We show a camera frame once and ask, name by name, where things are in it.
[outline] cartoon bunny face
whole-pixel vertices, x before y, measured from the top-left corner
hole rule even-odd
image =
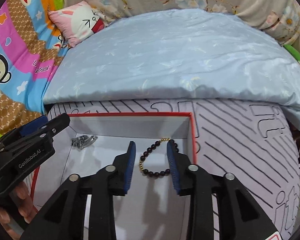
[[[85,1],[48,14],[71,47],[105,27],[98,12]]]

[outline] colorful blanket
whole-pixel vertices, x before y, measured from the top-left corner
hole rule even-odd
[[[0,9],[1,134],[44,113],[42,97],[69,49],[48,18],[55,9],[54,0],[6,0]]]

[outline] brown patterned fabric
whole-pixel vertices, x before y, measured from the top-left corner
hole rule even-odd
[[[56,49],[46,49],[46,42],[38,39],[38,34],[34,30],[29,13],[21,0],[7,0],[7,4],[13,25],[26,43],[29,52],[40,54],[41,62],[54,59],[55,64],[59,65],[63,57],[57,56],[58,51]]]
[[[39,112],[26,110],[24,104],[15,102],[4,93],[0,97],[0,134],[26,124],[42,116]]]

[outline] orange stripe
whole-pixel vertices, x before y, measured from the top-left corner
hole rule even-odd
[[[45,22],[47,23],[47,27],[52,30],[52,35],[53,36],[59,36],[60,30],[53,24],[52,21],[50,21],[49,17],[48,17],[48,6],[50,6],[50,11],[55,11],[56,7],[54,5],[54,1],[53,0],[41,0],[42,3],[42,7],[44,8],[45,14]]]

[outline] beaded bracelet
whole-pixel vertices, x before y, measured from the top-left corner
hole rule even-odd
[[[148,175],[149,177],[156,177],[158,178],[159,176],[165,176],[165,175],[169,175],[170,174],[170,169],[166,169],[165,171],[161,171],[161,172],[153,172],[153,171],[149,171],[147,169],[144,169],[143,168],[143,165],[142,163],[146,160],[146,158],[149,156],[150,153],[152,153],[153,150],[155,150],[158,146],[160,146],[160,144],[164,141],[169,141],[170,138],[162,138],[160,139],[159,141],[156,141],[153,145],[151,145],[151,147],[149,147],[147,149],[146,152],[143,153],[143,155],[140,157],[140,162],[139,162],[139,167],[140,167],[140,170],[143,172],[143,174],[145,175]],[[176,150],[177,152],[179,152],[179,149],[178,149],[178,144],[176,144],[174,142],[174,140],[171,140],[174,144],[174,146],[176,147]]]

